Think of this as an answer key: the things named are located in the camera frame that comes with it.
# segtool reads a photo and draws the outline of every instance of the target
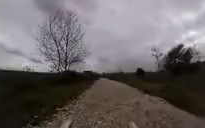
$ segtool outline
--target sky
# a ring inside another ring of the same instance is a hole
[[[35,39],[58,5],[75,11],[86,32],[91,55],[75,70],[154,70],[152,47],[178,43],[205,55],[205,0],[0,0],[0,68],[49,70]]]

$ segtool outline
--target bush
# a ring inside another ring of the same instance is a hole
[[[137,68],[136,75],[143,77],[145,75],[145,71],[142,68]]]

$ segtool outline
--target tree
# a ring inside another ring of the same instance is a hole
[[[145,75],[145,71],[142,68],[137,68],[136,75],[143,77]]]
[[[161,53],[160,50],[156,47],[153,47],[151,51],[152,51],[152,56],[155,58],[155,63],[157,65],[157,69],[160,70],[163,53]]]
[[[179,44],[168,51],[164,57],[164,68],[173,74],[194,73],[199,63],[192,63],[194,51],[191,47]]]
[[[40,30],[38,48],[52,71],[63,72],[74,64],[84,62],[88,50],[76,13],[58,10]]]
[[[31,67],[30,67],[30,66],[25,65],[25,66],[23,66],[23,71],[25,71],[25,72],[33,72],[34,70],[33,70],[33,69],[31,69]]]

